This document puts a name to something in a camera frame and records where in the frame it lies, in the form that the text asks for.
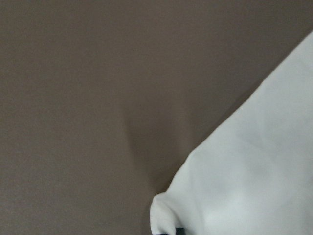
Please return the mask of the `cream long-sleeve cat shirt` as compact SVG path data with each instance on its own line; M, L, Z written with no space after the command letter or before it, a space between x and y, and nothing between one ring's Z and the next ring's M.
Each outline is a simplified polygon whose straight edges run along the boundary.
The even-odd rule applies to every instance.
M313 36L188 156L150 208L154 235L313 232Z

